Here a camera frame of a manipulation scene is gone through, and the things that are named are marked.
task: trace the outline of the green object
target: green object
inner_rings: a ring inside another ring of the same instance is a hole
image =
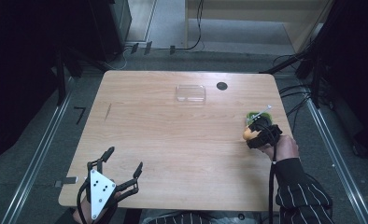
[[[260,112],[249,112],[247,115],[246,115],[246,124],[247,126],[252,124],[254,119],[252,118],[252,116],[255,116],[255,115],[258,115]],[[266,112],[260,114],[260,116],[263,116],[263,117],[267,117],[269,120],[271,120],[271,123],[272,122],[272,116]]]

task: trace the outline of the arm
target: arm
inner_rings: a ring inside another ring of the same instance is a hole
[[[333,205],[321,185],[306,176],[295,140],[282,135],[276,145],[276,179],[279,185],[276,203],[281,223],[333,223],[327,209]],[[259,148],[270,158],[273,148]]]

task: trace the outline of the gray floor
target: gray floor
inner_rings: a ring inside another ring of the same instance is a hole
[[[164,43],[169,43],[167,46],[172,45],[172,43],[178,43],[174,42],[176,40],[173,37],[171,39],[169,39],[168,35],[164,37],[166,38]],[[149,38],[153,38],[155,45],[158,41],[163,43],[163,39],[154,37],[152,32]],[[149,54],[145,55],[145,51],[139,49],[134,54],[127,51],[124,57],[119,57],[108,64],[111,67],[123,68],[125,70],[252,73],[272,67],[276,57],[288,54],[286,51],[274,51],[273,49],[270,51],[272,53],[256,51],[224,53],[216,51],[177,51],[175,54],[170,55],[168,50],[153,49]],[[61,180],[66,176],[86,118],[92,107],[93,99],[103,78],[103,74],[98,70],[90,66],[85,66],[84,68],[85,74],[83,77],[75,79],[70,101],[57,132],[50,142],[48,153],[36,174],[35,182],[30,188],[28,195],[25,195],[23,206],[19,207],[17,223],[53,223],[66,210],[65,207],[61,207],[58,204],[58,196],[61,189],[55,188],[53,185],[56,180]],[[276,73],[276,83],[280,89],[298,84],[297,78],[293,76],[293,71],[292,67],[288,67],[284,71]],[[301,95],[294,95],[283,98],[283,104],[286,110],[289,111],[301,100]],[[29,163],[35,155],[43,133],[56,110],[56,102],[57,93],[55,92],[27,126],[17,144],[0,156],[0,222],[3,220],[9,204],[13,200],[15,190],[21,183]],[[85,115],[79,124],[76,123],[80,111],[74,109],[74,106],[86,107]],[[353,181],[360,189],[364,199],[367,200],[366,203],[368,205],[368,160],[356,157],[352,153],[350,139],[333,111],[328,106],[323,106],[320,110],[353,176]],[[289,121],[292,127],[294,122],[293,115],[289,116]],[[294,137],[300,146],[305,170],[315,177],[333,197],[333,219],[335,222],[360,223],[344,185],[336,172],[318,126],[307,106],[304,106],[298,113]],[[121,223],[124,213],[125,209],[120,209],[111,223]]]

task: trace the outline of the wooden table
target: wooden table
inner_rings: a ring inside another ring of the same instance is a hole
[[[197,18],[199,2],[185,0],[185,47],[188,19]],[[282,22],[294,51],[301,52],[332,5],[333,0],[206,0],[202,19]]]
[[[177,85],[205,86],[205,104],[177,101]],[[140,191],[120,207],[267,211],[270,161],[242,139],[246,114],[267,105],[291,135],[270,75],[108,71],[68,171],[78,182],[63,186],[59,203],[75,206],[87,162],[115,147],[103,174],[116,183],[144,162]]]

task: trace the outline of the clear plastic container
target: clear plastic container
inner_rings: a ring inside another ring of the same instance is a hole
[[[176,87],[176,101],[184,105],[204,105],[206,89],[202,85],[178,85]]]

